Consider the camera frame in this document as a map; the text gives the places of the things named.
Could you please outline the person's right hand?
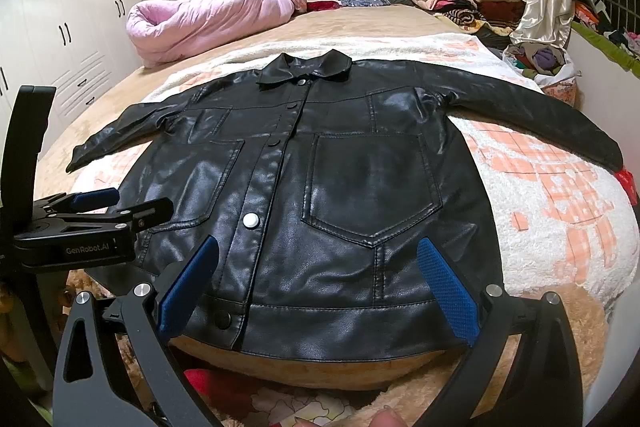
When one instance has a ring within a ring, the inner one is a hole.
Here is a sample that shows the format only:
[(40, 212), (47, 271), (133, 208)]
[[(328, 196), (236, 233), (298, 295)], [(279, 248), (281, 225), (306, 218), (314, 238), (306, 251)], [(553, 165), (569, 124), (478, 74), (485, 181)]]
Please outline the person's right hand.
[[(306, 421), (306, 419), (296, 417), (295, 427), (318, 427), (317, 424), (312, 421)], [(370, 427), (407, 427), (408, 424), (404, 419), (390, 407), (384, 407), (384, 409), (377, 411), (371, 418)]]

